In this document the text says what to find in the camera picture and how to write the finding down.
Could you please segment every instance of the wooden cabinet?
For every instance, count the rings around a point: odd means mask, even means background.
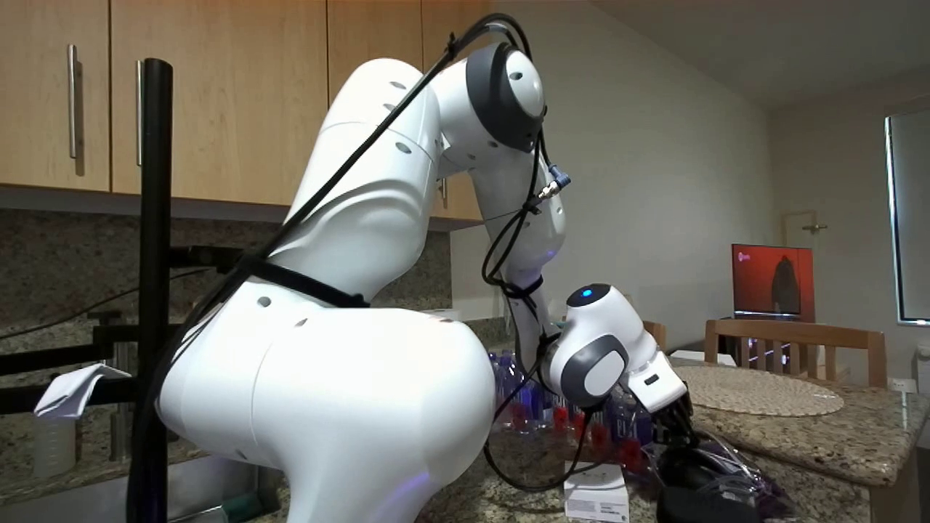
[[[107,0],[0,2],[0,184],[104,191]]]
[[[329,98],[367,59],[401,59],[431,71],[451,34],[489,13],[486,0],[329,0]],[[432,223],[480,223],[470,178],[435,188]]]
[[[175,198],[291,203],[326,111],[326,0],[118,0],[112,191],[140,191],[137,63],[175,66]]]

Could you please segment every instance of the chair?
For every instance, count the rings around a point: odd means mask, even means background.
[[[704,338],[707,363],[717,363],[717,348],[726,338],[739,348],[734,361],[742,367],[813,382],[837,382],[839,348],[868,351],[868,387],[885,387],[885,355],[880,332],[781,320],[710,320]]]
[[[660,351],[667,351],[667,329],[653,320],[643,320],[643,329],[656,339]]]

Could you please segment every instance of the white wall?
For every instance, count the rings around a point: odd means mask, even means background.
[[[698,339],[731,307],[728,244],[773,242],[765,114],[590,0],[497,2],[526,28],[548,95],[548,153],[572,175],[548,299],[615,283],[643,318]],[[499,318],[483,226],[452,232],[452,302]]]
[[[775,209],[816,209],[816,320],[885,335],[890,376],[910,376],[928,329],[896,326],[884,114],[930,98],[930,71],[773,114]]]

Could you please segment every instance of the box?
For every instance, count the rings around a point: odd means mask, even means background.
[[[564,512],[569,523],[627,523],[630,493],[618,464],[598,464],[592,470],[583,470],[590,464],[577,463],[576,467],[582,473],[572,473],[564,483]]]

